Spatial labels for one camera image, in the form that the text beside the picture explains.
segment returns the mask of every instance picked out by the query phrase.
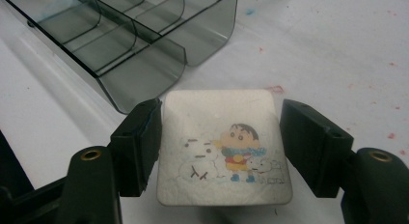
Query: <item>cartoon character print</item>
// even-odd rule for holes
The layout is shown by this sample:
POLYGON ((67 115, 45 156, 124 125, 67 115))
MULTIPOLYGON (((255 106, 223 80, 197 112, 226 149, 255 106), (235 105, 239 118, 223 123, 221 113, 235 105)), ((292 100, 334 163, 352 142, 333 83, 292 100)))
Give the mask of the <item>cartoon character print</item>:
POLYGON ((284 183, 281 164, 276 160, 251 157, 247 160, 247 167, 257 175, 260 183, 284 183))
POLYGON ((183 140, 181 150, 185 160, 180 165, 179 175, 189 181, 209 181, 217 178, 215 166, 219 155, 218 149, 209 140, 203 138, 188 138, 183 140))
POLYGON ((260 147, 259 136, 251 126, 234 124, 213 144, 222 150, 226 168, 232 171, 232 182, 240 182, 239 171, 247 172, 246 182, 256 181, 253 170, 247 166, 247 160, 252 156, 265 155, 266 149, 260 147))

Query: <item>white cartoon dog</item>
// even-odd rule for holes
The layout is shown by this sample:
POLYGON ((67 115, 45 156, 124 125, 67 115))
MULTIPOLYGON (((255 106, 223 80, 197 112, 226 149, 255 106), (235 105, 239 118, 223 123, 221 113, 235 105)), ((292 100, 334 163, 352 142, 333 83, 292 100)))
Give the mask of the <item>white cartoon dog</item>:
POLYGON ((208 181, 217 178, 215 160, 218 149, 209 140, 188 138, 182 142, 179 175, 189 181, 208 181))
POLYGON ((247 167, 256 173, 260 183, 284 183, 281 164, 264 157, 251 157, 247 167))

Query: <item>brass insert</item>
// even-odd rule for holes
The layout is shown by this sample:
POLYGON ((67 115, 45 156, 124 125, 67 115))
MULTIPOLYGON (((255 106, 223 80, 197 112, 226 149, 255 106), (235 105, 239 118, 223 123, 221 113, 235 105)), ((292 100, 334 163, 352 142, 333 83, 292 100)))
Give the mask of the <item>brass insert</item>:
POLYGON ((391 158, 390 155, 384 154, 384 153, 379 152, 379 151, 371 151, 371 152, 369 152, 369 154, 370 154, 370 156, 372 158, 375 158, 375 159, 377 159, 379 161, 382 161, 382 162, 391 162, 392 161, 392 158, 391 158))
POLYGON ((100 150, 89 150, 81 154, 82 160, 94 160, 102 155, 100 150))

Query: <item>smoky gray plastic organizer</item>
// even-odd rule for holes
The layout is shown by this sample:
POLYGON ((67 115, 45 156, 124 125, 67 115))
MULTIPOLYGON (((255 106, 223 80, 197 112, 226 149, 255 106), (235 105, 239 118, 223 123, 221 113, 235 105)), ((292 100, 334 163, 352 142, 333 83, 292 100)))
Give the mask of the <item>smoky gray plastic organizer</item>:
POLYGON ((129 113, 232 35, 237 0, 5 0, 114 107, 129 113))

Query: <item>square coaster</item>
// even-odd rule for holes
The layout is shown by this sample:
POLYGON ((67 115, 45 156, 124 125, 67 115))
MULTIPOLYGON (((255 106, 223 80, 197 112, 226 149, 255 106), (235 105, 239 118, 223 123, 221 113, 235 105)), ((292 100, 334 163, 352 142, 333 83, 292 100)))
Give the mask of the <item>square coaster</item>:
POLYGON ((265 90, 166 96, 157 198, 166 206, 285 204, 292 188, 265 90))

